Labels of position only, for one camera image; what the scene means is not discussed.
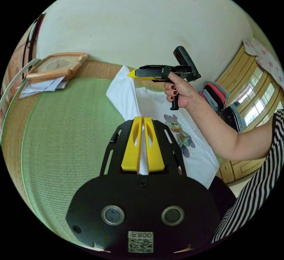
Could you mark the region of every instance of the woman's arm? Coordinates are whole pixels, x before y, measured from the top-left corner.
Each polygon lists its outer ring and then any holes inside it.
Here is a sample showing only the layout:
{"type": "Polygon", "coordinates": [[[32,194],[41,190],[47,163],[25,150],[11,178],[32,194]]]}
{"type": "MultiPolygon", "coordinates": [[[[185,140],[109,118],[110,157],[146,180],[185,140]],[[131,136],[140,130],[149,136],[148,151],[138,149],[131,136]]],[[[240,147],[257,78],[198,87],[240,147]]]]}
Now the woman's arm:
{"type": "Polygon", "coordinates": [[[272,119],[245,133],[237,133],[192,88],[185,107],[214,152],[225,159],[246,161],[265,158],[272,142],[272,119]]]}

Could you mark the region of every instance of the white wall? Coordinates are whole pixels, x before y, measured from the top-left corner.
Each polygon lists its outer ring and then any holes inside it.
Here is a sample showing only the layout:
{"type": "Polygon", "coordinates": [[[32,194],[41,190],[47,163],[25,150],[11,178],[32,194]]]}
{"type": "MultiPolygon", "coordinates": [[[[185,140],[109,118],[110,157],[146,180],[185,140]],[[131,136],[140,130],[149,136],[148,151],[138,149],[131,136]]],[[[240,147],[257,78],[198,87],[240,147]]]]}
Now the white wall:
{"type": "Polygon", "coordinates": [[[82,51],[92,59],[130,67],[177,65],[185,47],[202,79],[215,80],[252,30],[231,0],[58,0],[47,12],[37,57],[82,51]]]}

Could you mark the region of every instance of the paper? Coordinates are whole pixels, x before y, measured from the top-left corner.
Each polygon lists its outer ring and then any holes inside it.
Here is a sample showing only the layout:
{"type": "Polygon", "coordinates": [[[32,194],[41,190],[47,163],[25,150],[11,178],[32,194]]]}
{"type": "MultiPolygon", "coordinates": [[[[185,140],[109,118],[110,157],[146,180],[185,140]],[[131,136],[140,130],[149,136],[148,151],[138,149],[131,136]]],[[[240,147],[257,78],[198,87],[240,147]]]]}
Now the paper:
{"type": "Polygon", "coordinates": [[[40,83],[27,82],[24,86],[19,98],[25,98],[31,95],[35,95],[44,91],[55,91],[56,89],[64,89],[68,81],[63,82],[64,77],[57,78],[55,80],[47,80],[40,83]]]}
{"type": "Polygon", "coordinates": [[[255,38],[252,38],[250,42],[243,40],[243,43],[245,52],[249,55],[256,56],[255,61],[257,64],[270,73],[284,90],[284,72],[271,53],[255,38]]]}

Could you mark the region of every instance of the yellow plastic part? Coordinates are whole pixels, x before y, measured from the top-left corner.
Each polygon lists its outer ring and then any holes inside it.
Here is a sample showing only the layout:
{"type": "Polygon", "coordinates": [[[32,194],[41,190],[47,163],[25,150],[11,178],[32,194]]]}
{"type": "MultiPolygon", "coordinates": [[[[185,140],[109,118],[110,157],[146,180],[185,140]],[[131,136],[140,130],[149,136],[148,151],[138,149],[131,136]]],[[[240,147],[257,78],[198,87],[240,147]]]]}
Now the yellow plastic part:
{"type": "Polygon", "coordinates": [[[146,152],[148,162],[148,172],[163,171],[165,164],[160,151],[159,143],[155,133],[152,118],[144,117],[145,138],[146,138],[146,152]]]}
{"type": "Polygon", "coordinates": [[[141,155],[141,138],[142,138],[143,117],[135,117],[133,120],[131,132],[126,145],[124,157],[121,168],[123,171],[136,171],[139,173],[140,169],[140,155],[141,155]]]}
{"type": "Polygon", "coordinates": [[[131,77],[131,78],[133,78],[133,79],[135,79],[135,80],[158,80],[158,79],[160,79],[161,77],[137,77],[136,76],[136,74],[135,74],[135,71],[136,71],[137,69],[135,69],[135,70],[133,70],[133,71],[131,71],[130,73],[128,73],[128,77],[131,77]]]}

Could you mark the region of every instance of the stack of clothes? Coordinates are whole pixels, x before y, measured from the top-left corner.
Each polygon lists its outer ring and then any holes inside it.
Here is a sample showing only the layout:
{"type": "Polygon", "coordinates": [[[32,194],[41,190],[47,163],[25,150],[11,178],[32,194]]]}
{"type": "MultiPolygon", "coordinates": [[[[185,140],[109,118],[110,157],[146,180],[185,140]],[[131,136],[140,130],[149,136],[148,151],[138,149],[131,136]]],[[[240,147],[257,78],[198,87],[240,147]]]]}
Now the stack of clothes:
{"type": "Polygon", "coordinates": [[[199,95],[202,96],[214,109],[214,111],[229,126],[237,132],[242,132],[246,128],[246,122],[241,118],[237,109],[239,102],[235,102],[226,107],[227,101],[231,94],[224,89],[219,83],[205,81],[206,85],[199,95]]]}

